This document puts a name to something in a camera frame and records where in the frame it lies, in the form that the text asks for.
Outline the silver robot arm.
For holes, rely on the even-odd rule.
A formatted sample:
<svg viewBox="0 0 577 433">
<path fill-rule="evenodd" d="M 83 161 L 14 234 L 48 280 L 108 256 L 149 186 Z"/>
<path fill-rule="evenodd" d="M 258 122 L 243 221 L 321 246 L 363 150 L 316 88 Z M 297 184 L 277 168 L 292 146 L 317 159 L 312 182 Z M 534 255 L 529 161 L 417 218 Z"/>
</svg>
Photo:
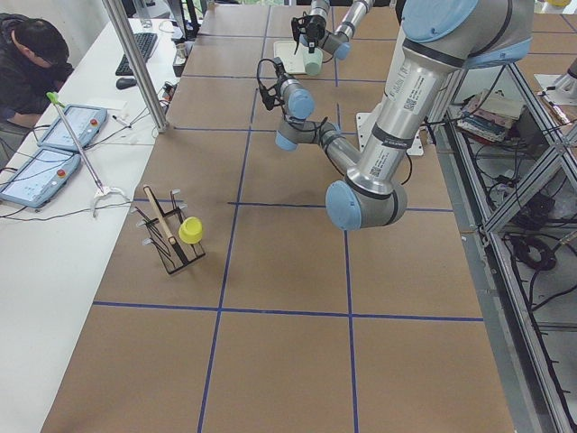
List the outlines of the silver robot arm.
<svg viewBox="0 0 577 433">
<path fill-rule="evenodd" d="M 293 39 L 297 44 L 306 47 L 309 53 L 320 49 L 338 60 L 344 60 L 350 52 L 351 40 L 358 26 L 371 9 L 383 6 L 396 7 L 396 3 L 396 1 L 352 1 L 343 20 L 334 32 L 330 32 L 327 20 L 331 12 L 331 2 L 312 1 L 308 13 L 304 12 L 300 17 L 292 18 Z"/>
<path fill-rule="evenodd" d="M 268 108 L 283 115 L 275 143 L 286 151 L 318 145 L 343 179 L 332 183 L 325 206 L 342 230 L 387 226 L 406 210 L 407 194 L 393 179 L 447 77 L 457 70 L 523 59 L 532 40 L 531 1 L 401 1 L 395 54 L 383 99 L 366 123 L 370 134 L 356 149 L 334 124 L 312 122 L 310 93 L 274 60 L 277 81 Z"/>
</svg>

